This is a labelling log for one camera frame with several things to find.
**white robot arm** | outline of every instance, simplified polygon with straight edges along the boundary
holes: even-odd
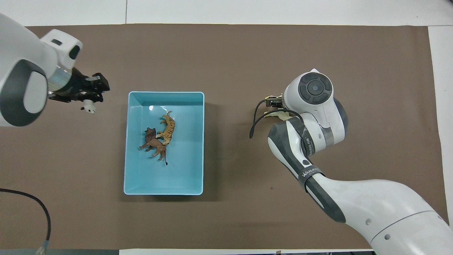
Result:
[[[110,88],[102,74],[87,77],[74,68],[79,40],[56,29],[40,40],[1,13],[0,24],[0,126],[30,124],[47,97],[84,101],[82,109],[95,112],[93,103]]]
[[[267,140],[273,154],[329,217],[357,230],[377,254],[450,254],[453,231],[415,191],[386,180],[331,180],[309,160],[345,138],[347,116],[333,92],[330,79],[313,69],[282,97],[266,100],[297,115],[272,127]]]

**light blue tray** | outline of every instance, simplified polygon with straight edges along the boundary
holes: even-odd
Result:
[[[145,143],[147,127],[164,131],[162,115],[172,111],[176,128],[167,145],[167,162]],[[127,104],[124,193],[127,195],[200,195],[203,192],[203,92],[129,93]]]

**brown table surface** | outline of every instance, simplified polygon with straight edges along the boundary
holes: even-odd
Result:
[[[53,27],[30,28],[39,37]],[[24,128],[0,128],[0,186],[30,192],[52,217],[51,247],[368,248],[333,222],[273,156],[253,110],[317,68],[349,116],[346,140],[311,159],[332,179],[389,179],[447,210],[426,27],[99,25],[56,27],[84,43],[76,67],[111,91],[90,115],[48,101]],[[129,91],[206,95],[204,193],[123,194]],[[34,248],[45,217],[0,194],[0,248]]]

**tiger figurine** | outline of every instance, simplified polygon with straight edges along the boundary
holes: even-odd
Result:
[[[170,115],[169,115],[170,113],[171,113],[171,111],[168,111],[167,115],[162,115],[162,118],[164,118],[164,120],[161,121],[160,123],[167,124],[167,127],[165,128],[165,131],[163,131],[163,132],[159,131],[159,132],[157,132],[157,135],[156,135],[156,138],[161,137],[164,139],[164,141],[162,142],[162,145],[167,145],[170,143],[173,132],[174,132],[175,122],[174,122],[174,119],[172,117],[170,117]]]

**wire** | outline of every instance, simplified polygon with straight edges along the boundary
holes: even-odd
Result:
[[[299,113],[293,111],[293,110],[289,110],[289,109],[278,109],[278,110],[274,110],[274,111],[270,111],[270,112],[267,112],[265,114],[263,114],[261,117],[259,117],[256,121],[253,122],[253,125],[252,127],[250,128],[250,133],[249,133],[249,138],[252,139],[253,137],[253,132],[255,131],[255,126],[257,125],[257,123],[264,117],[266,117],[266,115],[270,114],[270,113],[275,113],[275,112],[287,112],[287,113],[292,113],[292,114],[295,114],[299,119],[300,121],[302,121],[302,124],[304,123],[304,120],[302,119],[302,116],[300,116]]]
[[[255,112],[253,113],[253,122],[252,122],[252,123],[255,123],[256,112],[258,111],[258,107],[259,107],[262,103],[264,103],[264,102],[266,102],[266,99],[261,100],[261,101],[256,105]]]
[[[23,195],[23,196],[29,197],[29,198],[35,200],[36,202],[38,202],[38,204],[43,208],[44,213],[46,214],[46,218],[47,218],[47,236],[46,236],[46,241],[49,241],[49,239],[50,239],[50,215],[49,215],[49,211],[47,211],[46,206],[41,202],[41,200],[39,200],[39,198],[37,198],[37,197],[35,197],[33,195],[30,195],[28,193],[22,192],[22,191],[15,191],[15,190],[9,190],[9,189],[0,188],[0,192],[6,192],[6,193],[13,193],[13,194],[18,194],[18,195]]]

